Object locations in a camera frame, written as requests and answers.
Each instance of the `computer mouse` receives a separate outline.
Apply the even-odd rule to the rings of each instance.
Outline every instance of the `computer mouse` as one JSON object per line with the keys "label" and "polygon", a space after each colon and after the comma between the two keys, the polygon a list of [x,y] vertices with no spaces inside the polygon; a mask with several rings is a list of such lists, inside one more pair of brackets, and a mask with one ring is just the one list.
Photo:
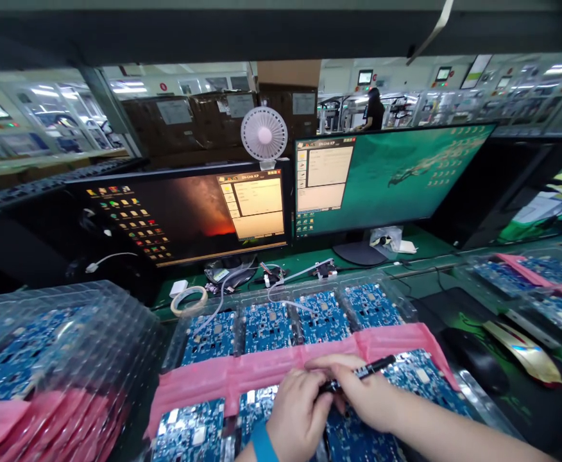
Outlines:
{"label": "computer mouse", "polygon": [[441,331],[459,364],[487,393],[504,395],[510,389],[507,375],[491,352],[471,333],[448,327]]}
{"label": "computer mouse", "polygon": [[562,385],[556,364],[532,339],[501,322],[488,321],[482,327],[514,355],[531,377],[547,388]]}

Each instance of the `worker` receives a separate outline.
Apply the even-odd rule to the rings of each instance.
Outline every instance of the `worker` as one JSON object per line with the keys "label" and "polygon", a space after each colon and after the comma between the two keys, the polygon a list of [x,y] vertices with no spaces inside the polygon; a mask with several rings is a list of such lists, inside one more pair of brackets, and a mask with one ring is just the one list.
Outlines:
{"label": "worker", "polygon": [[250,441],[237,462],[306,462],[316,451],[330,407],[346,411],[341,395],[319,387],[327,371],[341,385],[360,419],[379,432],[389,432],[430,462],[553,462],[530,445],[493,430],[414,393],[390,384],[382,374],[358,379],[353,370],[365,362],[351,355],[330,355],[307,361],[306,369],[291,370],[279,385],[266,431],[255,433],[257,456]]}
{"label": "worker", "polygon": [[377,132],[382,129],[384,122],[384,105],[379,99],[379,90],[369,90],[369,105],[366,109],[366,124],[356,128],[357,132]]}

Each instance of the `blue wristband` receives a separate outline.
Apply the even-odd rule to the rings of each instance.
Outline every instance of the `blue wristband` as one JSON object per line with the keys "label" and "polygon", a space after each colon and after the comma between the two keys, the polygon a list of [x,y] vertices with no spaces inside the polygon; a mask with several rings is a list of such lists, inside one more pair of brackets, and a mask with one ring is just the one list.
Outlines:
{"label": "blue wristband", "polygon": [[266,431],[265,420],[259,422],[253,429],[251,442],[253,442],[253,450],[255,451],[257,462],[279,462]]}

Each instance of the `person's left hand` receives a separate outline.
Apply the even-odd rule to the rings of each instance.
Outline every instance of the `person's left hand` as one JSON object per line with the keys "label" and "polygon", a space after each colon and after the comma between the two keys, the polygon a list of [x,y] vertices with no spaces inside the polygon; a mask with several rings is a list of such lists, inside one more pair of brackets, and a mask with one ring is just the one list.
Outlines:
{"label": "person's left hand", "polygon": [[326,379],[322,372],[292,369],[279,385],[266,424],[279,462],[306,462],[315,454],[332,403],[331,393],[317,398]]}

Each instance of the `white fan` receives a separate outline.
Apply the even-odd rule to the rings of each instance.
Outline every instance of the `white fan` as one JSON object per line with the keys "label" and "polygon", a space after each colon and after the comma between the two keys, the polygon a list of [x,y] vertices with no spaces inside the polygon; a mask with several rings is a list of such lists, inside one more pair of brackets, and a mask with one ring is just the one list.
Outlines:
{"label": "white fan", "polygon": [[261,162],[275,160],[287,146],[287,126],[276,110],[259,106],[244,117],[241,139],[253,158]]}

